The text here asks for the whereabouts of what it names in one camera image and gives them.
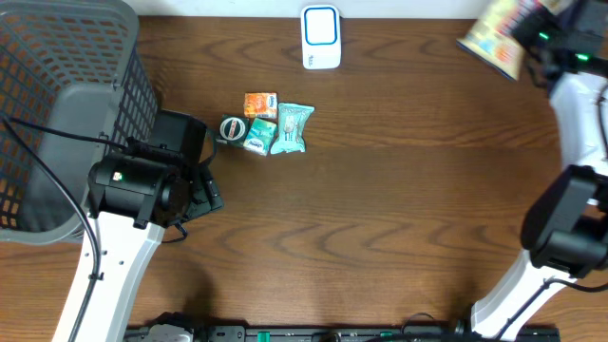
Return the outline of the large white snack bag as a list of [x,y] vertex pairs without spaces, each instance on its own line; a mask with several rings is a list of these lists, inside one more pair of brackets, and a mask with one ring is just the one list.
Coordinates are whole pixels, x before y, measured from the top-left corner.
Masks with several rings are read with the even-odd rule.
[[545,8],[559,14],[572,3],[572,0],[493,0],[457,44],[507,79],[517,81],[524,52],[511,36],[512,30],[534,10]]

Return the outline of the dark green round-label box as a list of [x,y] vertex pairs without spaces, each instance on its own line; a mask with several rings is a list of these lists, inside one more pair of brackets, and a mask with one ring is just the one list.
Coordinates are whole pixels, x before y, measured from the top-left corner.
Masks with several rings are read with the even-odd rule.
[[218,128],[216,141],[235,147],[242,147],[247,137],[250,121],[232,115],[223,115]]

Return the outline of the green tissue pack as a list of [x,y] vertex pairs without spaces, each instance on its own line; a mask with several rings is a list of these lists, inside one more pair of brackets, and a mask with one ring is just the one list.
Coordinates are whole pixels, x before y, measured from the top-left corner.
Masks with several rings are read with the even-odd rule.
[[243,148],[260,156],[267,156],[275,133],[275,123],[255,118],[243,143]]

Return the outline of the teal small snack packet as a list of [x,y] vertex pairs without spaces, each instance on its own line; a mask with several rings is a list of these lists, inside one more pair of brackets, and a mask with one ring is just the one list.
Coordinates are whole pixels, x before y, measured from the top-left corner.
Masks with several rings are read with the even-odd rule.
[[271,154],[305,152],[303,130],[314,113],[314,107],[303,104],[280,103],[278,105],[277,137],[271,146]]

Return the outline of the orange tissue pack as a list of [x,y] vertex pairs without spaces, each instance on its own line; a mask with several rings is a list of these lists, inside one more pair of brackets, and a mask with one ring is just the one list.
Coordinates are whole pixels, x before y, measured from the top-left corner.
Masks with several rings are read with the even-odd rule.
[[275,92],[246,93],[243,101],[244,115],[248,118],[275,119],[278,113]]

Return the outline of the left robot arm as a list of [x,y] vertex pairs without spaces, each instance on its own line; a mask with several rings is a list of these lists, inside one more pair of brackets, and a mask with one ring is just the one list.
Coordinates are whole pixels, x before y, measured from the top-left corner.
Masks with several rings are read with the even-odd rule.
[[93,165],[88,232],[56,341],[121,341],[146,268],[167,228],[222,208],[203,144],[133,143]]

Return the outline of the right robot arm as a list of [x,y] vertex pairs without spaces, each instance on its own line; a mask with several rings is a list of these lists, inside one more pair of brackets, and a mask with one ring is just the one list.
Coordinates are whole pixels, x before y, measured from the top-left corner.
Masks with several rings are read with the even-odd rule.
[[556,341],[525,323],[557,292],[607,268],[607,32],[604,1],[492,1],[458,44],[511,80],[526,67],[559,127],[562,171],[526,213],[522,250],[456,333],[471,341]]

